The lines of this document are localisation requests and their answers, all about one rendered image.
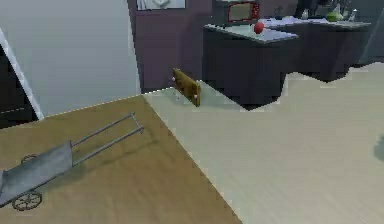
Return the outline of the brown wooden board with knobs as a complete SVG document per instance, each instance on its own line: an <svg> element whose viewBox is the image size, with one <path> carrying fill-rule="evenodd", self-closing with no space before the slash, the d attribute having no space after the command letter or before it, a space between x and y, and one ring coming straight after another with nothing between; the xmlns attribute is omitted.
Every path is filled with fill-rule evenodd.
<svg viewBox="0 0 384 224"><path fill-rule="evenodd" d="M196 107L200 106L201 87L191 77L178 68L173 69L174 87Z"/></svg>

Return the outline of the grey metal hand cart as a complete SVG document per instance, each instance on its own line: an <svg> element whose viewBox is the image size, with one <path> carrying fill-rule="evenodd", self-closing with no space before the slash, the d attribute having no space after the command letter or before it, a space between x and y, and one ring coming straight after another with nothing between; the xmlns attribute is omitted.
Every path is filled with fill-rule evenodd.
<svg viewBox="0 0 384 224"><path fill-rule="evenodd" d="M131 118L136 125L133 130L97 148L79 160L74 160L73 156L77 152L73 151L75 146L128 118ZM115 143L143 131L144 127L135 118L135 113L131 112L76 142L68 140L43 153L23 157L17 166L7 170L0 170L0 208L8 204L11 204L18 211L28 211L38 207L43 201L43 195L38 191L39 187L63 175Z"/></svg>

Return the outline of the dark kitchen counter cabinet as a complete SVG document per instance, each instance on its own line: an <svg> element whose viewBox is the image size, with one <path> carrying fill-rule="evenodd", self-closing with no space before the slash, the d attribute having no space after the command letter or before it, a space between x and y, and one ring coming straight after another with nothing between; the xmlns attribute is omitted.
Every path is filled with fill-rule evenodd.
<svg viewBox="0 0 384 224"><path fill-rule="evenodd" d="M369 28L367 22L275 20L257 34L251 25L207 24L202 80L252 110L276 101L289 73L322 82L345 77L359 60Z"/></svg>

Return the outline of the red microwave oven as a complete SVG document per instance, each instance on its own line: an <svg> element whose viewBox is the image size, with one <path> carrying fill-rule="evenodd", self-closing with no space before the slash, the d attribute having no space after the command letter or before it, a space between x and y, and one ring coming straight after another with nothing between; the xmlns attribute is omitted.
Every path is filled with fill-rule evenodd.
<svg viewBox="0 0 384 224"><path fill-rule="evenodd" d="M243 1L231 3L228 7L229 22L251 21L259 18L259 3Z"/></svg>

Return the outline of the framed wall picture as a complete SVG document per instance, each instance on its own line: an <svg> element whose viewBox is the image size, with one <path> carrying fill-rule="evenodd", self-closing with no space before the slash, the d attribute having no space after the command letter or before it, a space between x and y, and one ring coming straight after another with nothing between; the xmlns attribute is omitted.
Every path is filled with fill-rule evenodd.
<svg viewBox="0 0 384 224"><path fill-rule="evenodd" d="M182 9L186 0L136 0L138 10Z"/></svg>

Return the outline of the dark doorway with white frame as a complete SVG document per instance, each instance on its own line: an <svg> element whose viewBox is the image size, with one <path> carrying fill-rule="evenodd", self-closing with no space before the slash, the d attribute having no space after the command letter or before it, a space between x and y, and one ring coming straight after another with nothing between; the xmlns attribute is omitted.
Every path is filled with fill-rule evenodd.
<svg viewBox="0 0 384 224"><path fill-rule="evenodd" d="M26 75L0 28L0 129L43 118Z"/></svg>

